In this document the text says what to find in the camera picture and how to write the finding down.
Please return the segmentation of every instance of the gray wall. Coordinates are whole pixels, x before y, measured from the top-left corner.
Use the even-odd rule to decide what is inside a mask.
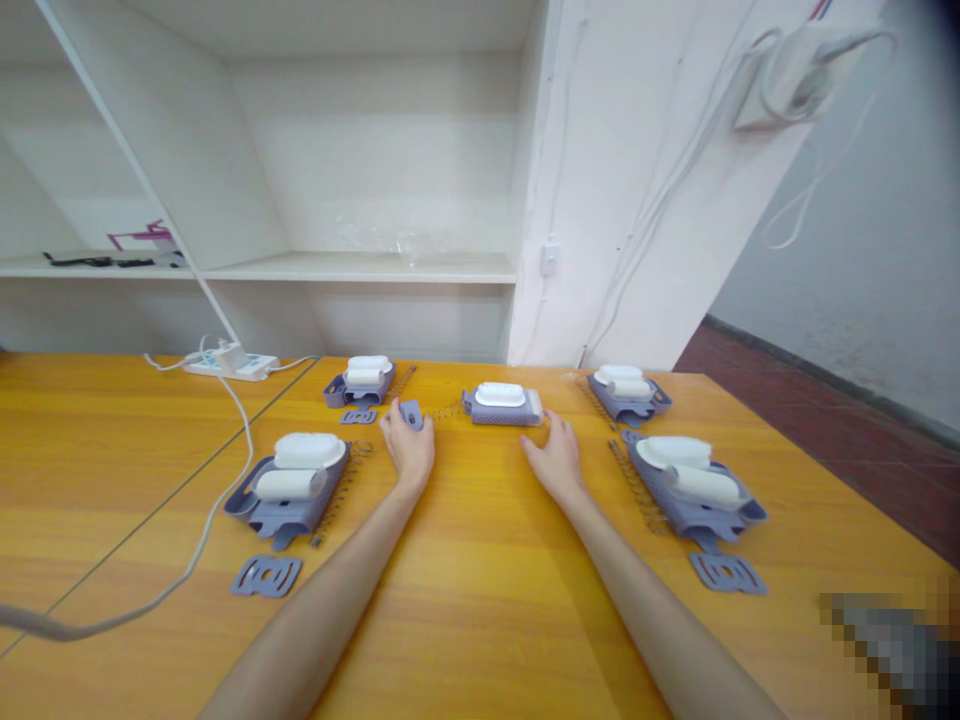
[[[818,188],[803,232],[759,237],[809,182],[797,156],[711,313],[960,429],[960,112],[953,54],[929,4],[892,3],[900,52],[875,43],[810,135],[825,161],[883,89],[856,143]],[[770,234],[785,239],[795,215]]]

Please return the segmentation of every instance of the human arm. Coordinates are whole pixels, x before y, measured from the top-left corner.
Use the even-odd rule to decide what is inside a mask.
[[[523,437],[523,449],[580,536],[674,717],[783,718],[756,681],[613,527],[583,481],[573,428],[556,413],[547,410],[547,415],[546,446],[538,448]]]
[[[394,400],[380,421],[397,483],[363,525],[260,632],[203,720],[306,717],[333,674],[433,467],[433,418],[416,432]]]

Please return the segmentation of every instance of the pink object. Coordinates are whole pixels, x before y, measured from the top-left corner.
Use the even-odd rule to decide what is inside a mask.
[[[157,250],[161,252],[174,252],[177,249],[177,243],[173,239],[170,231],[163,226],[163,220],[155,220],[147,225],[146,232],[119,233],[117,235],[107,234],[110,242],[114,244],[117,250],[123,250],[117,238],[130,238],[131,240],[151,240]]]

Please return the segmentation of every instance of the shelf unit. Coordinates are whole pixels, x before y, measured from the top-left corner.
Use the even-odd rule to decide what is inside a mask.
[[[59,192],[50,178],[66,171],[24,151],[5,102],[4,202],[26,217],[7,222],[0,278],[34,293],[56,278],[196,278],[251,351],[504,360],[555,4],[35,2],[4,6],[17,22],[3,32],[42,39],[9,46],[30,57],[0,58],[0,93],[52,97],[44,74],[69,85],[58,117],[85,115],[57,162],[90,197],[78,210]],[[106,247],[105,227],[158,217],[190,269],[39,255]],[[200,285],[182,292],[204,300]]]
[[[52,267],[42,255],[112,251],[108,233],[163,217],[37,6],[0,5],[0,346],[180,352],[218,328],[189,269]]]

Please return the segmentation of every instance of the wall baseboard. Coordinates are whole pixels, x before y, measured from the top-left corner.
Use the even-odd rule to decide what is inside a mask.
[[[746,330],[741,330],[734,325],[725,323],[723,320],[720,320],[713,315],[707,315],[704,318],[704,322],[715,330],[719,330],[723,334],[729,335],[733,339],[739,340],[745,345],[763,350],[765,353],[772,355],[777,360],[780,360],[788,365],[792,365],[810,377],[829,385],[834,390],[842,392],[844,395],[852,397],[854,400],[859,400],[864,405],[872,407],[874,410],[877,410],[893,420],[906,425],[911,430],[915,430],[921,435],[930,438],[934,442],[940,443],[951,450],[960,451],[960,432],[954,430],[949,425],[944,425],[939,420],[934,420],[933,418],[927,417],[923,413],[917,412],[912,408],[908,408],[906,405],[901,405],[900,403],[896,402],[895,400],[891,400],[888,397],[877,395],[872,390],[861,387],[860,385],[850,382],[839,375],[834,375],[832,372],[820,367],[816,363],[805,360],[799,355],[794,355],[789,350],[784,350],[782,347],[774,345],[773,343],[768,342],[761,337],[757,337]]]

